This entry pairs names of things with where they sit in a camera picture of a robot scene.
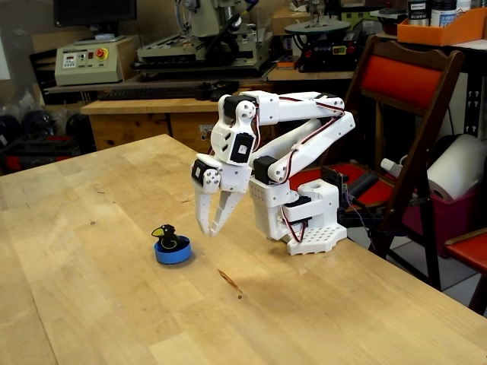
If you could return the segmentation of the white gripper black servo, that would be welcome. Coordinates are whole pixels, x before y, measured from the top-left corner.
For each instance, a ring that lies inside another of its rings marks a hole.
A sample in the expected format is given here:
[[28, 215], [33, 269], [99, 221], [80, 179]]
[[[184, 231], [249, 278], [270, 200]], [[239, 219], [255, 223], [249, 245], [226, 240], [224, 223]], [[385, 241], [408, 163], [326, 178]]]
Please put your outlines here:
[[[247, 191], [251, 173], [249, 165], [232, 165], [213, 157], [197, 157], [194, 160], [191, 177], [195, 190], [195, 214], [204, 234], [218, 234]], [[210, 226], [212, 195], [220, 191], [215, 219]]]

